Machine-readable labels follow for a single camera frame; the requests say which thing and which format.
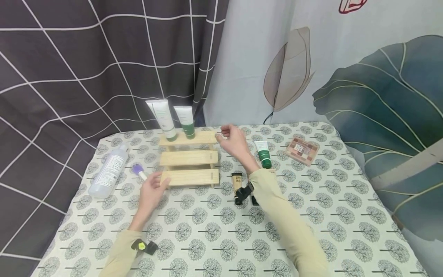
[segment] makeup palette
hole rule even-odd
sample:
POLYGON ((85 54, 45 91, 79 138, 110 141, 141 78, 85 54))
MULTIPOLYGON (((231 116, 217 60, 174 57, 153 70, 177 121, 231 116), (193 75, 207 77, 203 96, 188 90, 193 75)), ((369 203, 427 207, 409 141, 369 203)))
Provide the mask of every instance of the makeup palette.
POLYGON ((284 153, 290 158, 310 166, 318 151, 318 146, 295 137, 284 153))

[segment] makeup brush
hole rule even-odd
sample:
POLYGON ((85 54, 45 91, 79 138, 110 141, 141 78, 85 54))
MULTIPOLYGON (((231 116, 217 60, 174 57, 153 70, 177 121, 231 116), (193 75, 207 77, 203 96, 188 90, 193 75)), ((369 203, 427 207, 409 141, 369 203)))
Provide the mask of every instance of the makeup brush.
POLYGON ((148 178, 146 176, 146 174, 143 172, 143 167, 141 166, 141 164, 135 164, 132 167, 132 172, 134 172, 136 175, 140 176, 140 178, 142 178, 143 181, 146 181, 146 179, 148 178))

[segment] gray checkered curtain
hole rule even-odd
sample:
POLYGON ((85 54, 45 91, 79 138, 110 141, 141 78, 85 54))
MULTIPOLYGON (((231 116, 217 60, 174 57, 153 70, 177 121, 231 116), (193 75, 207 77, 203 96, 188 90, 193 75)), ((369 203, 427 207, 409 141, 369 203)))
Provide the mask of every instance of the gray checkered curtain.
POLYGON ((228 1, 0 2, 0 275, 33 270, 100 138, 158 128, 145 100, 202 115, 228 1))

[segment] clear plastic bottle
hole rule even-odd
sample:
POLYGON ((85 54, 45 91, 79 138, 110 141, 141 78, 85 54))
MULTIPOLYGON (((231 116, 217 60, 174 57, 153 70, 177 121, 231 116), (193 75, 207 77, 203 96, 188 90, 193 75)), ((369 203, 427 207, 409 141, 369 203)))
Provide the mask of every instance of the clear plastic bottle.
POLYGON ((126 145, 122 144, 114 149, 89 188, 89 195, 102 199, 108 197, 127 159, 128 147, 126 145))

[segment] tablecloth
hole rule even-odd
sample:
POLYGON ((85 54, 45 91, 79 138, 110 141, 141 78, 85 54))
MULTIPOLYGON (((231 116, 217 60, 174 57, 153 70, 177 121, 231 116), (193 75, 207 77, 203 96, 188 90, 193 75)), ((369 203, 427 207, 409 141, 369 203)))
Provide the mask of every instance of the tablecloth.
MULTIPOLYGON (((220 126, 201 130, 220 131, 220 126)), ((390 218, 335 128, 323 122, 239 126, 257 155, 255 140, 267 140, 281 192, 305 218, 327 255, 332 276, 426 276, 409 244, 390 218), (310 167, 283 154, 293 137, 319 146, 310 167)), ((100 140, 79 190, 53 242, 33 276, 97 276, 120 230, 138 206, 142 180, 131 172, 140 163, 146 173, 159 166, 161 130, 118 133, 100 140), (93 199, 87 189, 107 155, 121 143, 129 157, 116 189, 93 199)), ((220 185, 168 190, 144 229, 159 248, 141 254, 128 276, 297 276, 272 222, 250 198, 233 203, 231 173, 245 171, 215 145, 220 185)), ((208 149, 207 145, 180 150, 208 149)))

